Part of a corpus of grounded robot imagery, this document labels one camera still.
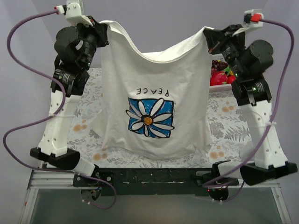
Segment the aluminium frame rail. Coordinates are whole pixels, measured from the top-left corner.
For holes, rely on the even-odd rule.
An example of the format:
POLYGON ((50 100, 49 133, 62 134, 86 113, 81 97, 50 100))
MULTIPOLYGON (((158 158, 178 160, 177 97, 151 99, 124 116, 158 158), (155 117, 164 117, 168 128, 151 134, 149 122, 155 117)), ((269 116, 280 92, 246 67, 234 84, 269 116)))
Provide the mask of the aluminium frame rail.
POLYGON ((28 189, 72 189, 73 173, 32 171, 28 189))

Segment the dark red toy grapes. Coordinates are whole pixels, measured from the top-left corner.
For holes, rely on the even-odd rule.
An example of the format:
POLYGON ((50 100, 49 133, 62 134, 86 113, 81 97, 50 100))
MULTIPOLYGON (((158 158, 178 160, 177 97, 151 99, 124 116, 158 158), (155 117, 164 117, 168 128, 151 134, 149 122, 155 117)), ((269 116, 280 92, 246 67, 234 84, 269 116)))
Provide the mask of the dark red toy grapes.
POLYGON ((225 69, 228 68, 228 64, 221 60, 213 60, 212 61, 212 67, 211 72, 219 72, 219 71, 225 71, 225 69))

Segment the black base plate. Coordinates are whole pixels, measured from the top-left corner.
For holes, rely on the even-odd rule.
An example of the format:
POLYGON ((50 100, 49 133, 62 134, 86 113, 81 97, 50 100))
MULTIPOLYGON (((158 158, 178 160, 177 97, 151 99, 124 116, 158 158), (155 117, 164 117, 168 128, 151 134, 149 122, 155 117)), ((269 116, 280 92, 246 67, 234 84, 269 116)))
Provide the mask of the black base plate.
POLYGON ((74 187, 101 188, 102 196, 117 195, 196 195, 207 196, 202 184, 216 177, 213 168, 96 168, 92 177, 75 175, 74 187))

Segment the red toy apple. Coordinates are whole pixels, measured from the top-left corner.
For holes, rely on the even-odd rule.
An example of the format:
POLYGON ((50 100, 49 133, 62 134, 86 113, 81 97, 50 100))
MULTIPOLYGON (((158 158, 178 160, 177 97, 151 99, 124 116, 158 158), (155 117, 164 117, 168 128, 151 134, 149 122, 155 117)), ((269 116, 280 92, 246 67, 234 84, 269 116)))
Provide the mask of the red toy apple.
POLYGON ((230 75, 227 77, 227 84, 232 84, 236 80, 236 76, 230 75))

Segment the floral patterned table mat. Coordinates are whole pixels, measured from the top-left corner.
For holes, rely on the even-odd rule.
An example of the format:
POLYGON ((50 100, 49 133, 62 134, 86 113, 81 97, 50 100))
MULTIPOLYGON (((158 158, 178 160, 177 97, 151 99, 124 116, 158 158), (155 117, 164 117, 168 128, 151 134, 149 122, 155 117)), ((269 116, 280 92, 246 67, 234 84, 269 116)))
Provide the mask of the floral patterned table mat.
POLYGON ((173 159, 155 160, 123 148, 102 148, 102 137, 93 129, 101 110, 102 71, 92 70, 83 97, 74 112, 68 133, 68 147, 101 167, 110 168, 195 168, 209 167, 221 160, 237 161, 239 150, 250 141, 250 133, 241 110, 230 92, 208 95, 207 119, 212 143, 206 151, 173 159))

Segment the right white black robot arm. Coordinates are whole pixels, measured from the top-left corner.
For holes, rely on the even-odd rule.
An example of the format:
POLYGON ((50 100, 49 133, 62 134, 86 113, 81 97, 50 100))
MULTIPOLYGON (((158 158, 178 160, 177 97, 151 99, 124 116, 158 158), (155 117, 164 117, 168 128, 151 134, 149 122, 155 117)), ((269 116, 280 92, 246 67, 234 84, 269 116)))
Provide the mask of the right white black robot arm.
POLYGON ((212 55, 222 54, 236 80, 231 84, 233 95, 248 124, 253 150, 243 162, 214 163, 212 183, 222 185, 229 178, 243 179, 249 186, 296 173, 298 167, 289 162, 279 143, 274 125, 276 109, 272 109, 271 91, 263 73, 273 65, 273 47, 265 40, 255 40, 245 46, 245 31, 241 25, 230 25, 223 30, 203 31, 212 55))

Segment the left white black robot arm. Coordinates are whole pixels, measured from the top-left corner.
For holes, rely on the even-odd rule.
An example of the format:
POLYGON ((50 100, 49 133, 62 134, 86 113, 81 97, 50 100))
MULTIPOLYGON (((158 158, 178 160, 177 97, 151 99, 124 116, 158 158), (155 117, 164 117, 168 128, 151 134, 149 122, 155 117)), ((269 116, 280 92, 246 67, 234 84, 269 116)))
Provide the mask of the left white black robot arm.
POLYGON ((96 166, 67 146, 72 117, 89 79, 93 57, 97 48, 109 44, 107 25, 98 23, 90 15, 86 19, 59 30, 56 35, 50 119, 40 143, 30 150, 30 156, 56 169, 82 174, 83 181, 93 187, 100 180, 96 166))

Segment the white plastic fruit basket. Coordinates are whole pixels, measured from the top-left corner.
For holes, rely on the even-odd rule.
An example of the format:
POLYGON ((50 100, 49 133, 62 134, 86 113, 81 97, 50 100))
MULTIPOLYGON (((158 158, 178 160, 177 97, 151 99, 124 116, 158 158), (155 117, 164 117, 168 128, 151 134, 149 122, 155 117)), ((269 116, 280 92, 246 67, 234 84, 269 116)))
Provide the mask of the white plastic fruit basket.
MULTIPOLYGON (((221 60, 221 61, 226 62, 224 57, 221 54, 212 55, 212 60, 221 60)), ((226 73, 227 77, 230 76, 230 75, 235 76, 235 74, 231 70, 230 66, 228 66, 228 68, 225 69, 225 71, 223 71, 223 72, 226 73)), ((209 87, 210 92, 213 92, 213 91, 227 91, 227 90, 231 90, 231 89, 232 89, 232 84, 223 84, 223 85, 216 85, 216 86, 210 86, 209 87)))

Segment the white t-shirt with daisy print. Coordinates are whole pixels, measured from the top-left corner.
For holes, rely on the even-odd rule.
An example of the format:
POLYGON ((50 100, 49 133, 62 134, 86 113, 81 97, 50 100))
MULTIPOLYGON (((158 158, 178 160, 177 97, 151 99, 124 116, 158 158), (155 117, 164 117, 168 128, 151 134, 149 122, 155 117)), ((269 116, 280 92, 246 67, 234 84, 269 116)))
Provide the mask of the white t-shirt with daisy print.
POLYGON ((150 159, 179 158, 212 143, 207 105, 212 57, 203 27, 162 51, 142 53, 115 21, 101 51, 101 110, 93 129, 102 148, 150 159))

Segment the pink toy dragon fruit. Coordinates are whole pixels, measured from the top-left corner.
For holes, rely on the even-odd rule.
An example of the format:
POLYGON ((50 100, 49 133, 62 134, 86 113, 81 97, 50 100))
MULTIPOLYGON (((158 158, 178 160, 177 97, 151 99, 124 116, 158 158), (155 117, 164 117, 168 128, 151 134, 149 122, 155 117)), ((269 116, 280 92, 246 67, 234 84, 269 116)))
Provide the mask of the pink toy dragon fruit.
POLYGON ((228 77, 225 72, 223 72, 223 71, 213 72, 211 79, 210 79, 210 86, 226 84, 227 80, 228 80, 228 77))

